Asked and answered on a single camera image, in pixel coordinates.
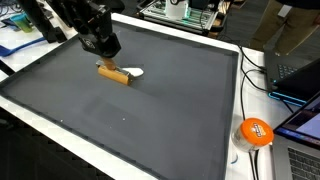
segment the laptop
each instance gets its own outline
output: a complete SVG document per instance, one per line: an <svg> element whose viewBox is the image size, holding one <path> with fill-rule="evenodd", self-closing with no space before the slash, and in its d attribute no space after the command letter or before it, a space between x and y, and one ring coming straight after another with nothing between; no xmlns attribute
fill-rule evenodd
<svg viewBox="0 0 320 180"><path fill-rule="evenodd" d="M320 180L320 92L274 133L276 180Z"/></svg>
<svg viewBox="0 0 320 180"><path fill-rule="evenodd" d="M320 90L320 59L265 53L268 96L297 106L304 105Z"/></svg>

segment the desk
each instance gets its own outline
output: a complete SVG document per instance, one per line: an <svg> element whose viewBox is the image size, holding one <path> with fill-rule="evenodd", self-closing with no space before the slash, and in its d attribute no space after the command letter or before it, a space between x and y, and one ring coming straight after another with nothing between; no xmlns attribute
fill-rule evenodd
<svg viewBox="0 0 320 180"><path fill-rule="evenodd" d="M157 32L162 32L165 34L170 34L172 36L177 36L184 39L189 39L195 42L201 42L206 45L221 47L231 51L239 52L237 46L209 39L206 37L201 37L198 35L190 34L176 29L167 28L161 25L156 25L150 22L142 21L139 19L134 19L126 17L119 14L113 14L112 19L114 21L119 21L122 23L131 24L134 26L143 27ZM70 35L72 37L75 35L73 30L70 30ZM34 38L40 37L40 34L34 32L32 35ZM18 36L11 34L10 39L13 39L15 43L19 43L17 40ZM29 63L33 62L35 59L43 56L50 50L58 47L59 44L41 44L41 51L37 50L35 47L30 47L24 51L18 52L17 54L10 56L8 58L3 58L3 61L9 65L14 70L19 70ZM251 60L259 65L263 65L263 54L257 51L244 49L245 53ZM245 69L251 69L252 66L245 63ZM240 82L242 74L238 71L236 79L236 92L235 92L235 105L233 111L233 122L232 129L239 126L242 121L241 108L240 108ZM252 80L258 84L260 87L264 87L264 77L261 75L251 74ZM4 80L6 76L0 74L0 80ZM78 136L61 129L54 123L46 120L8 100L0 97L0 105L3 109L12 113L19 119L21 119L26 124L32 126L42 134L51 138L52 140L59 143L61 146L70 150L77 156L83 158L88 163L94 165L96 168L100 169L102 172L108 174L114 179L155 179L149 174L141 171L140 169L126 163L125 161L113 156L112 154L100 149L99 147L87 142ZM290 112L286 107L280 102L269 99L265 93L258 92L256 89L252 88L251 85L245 83L244 86L244 108L247 117L259 117L264 119L272 127L276 127L280 122L282 122ZM235 154L238 154L239 159L237 163L231 164L235 158ZM231 140L229 143L229 154L227 160L227 172L226 179L252 179L250 161L247 153L242 153L238 151L232 144ZM272 179L272 161L271 153L269 147L264 147L261 149L259 155L259 172L260 179Z"/></svg>

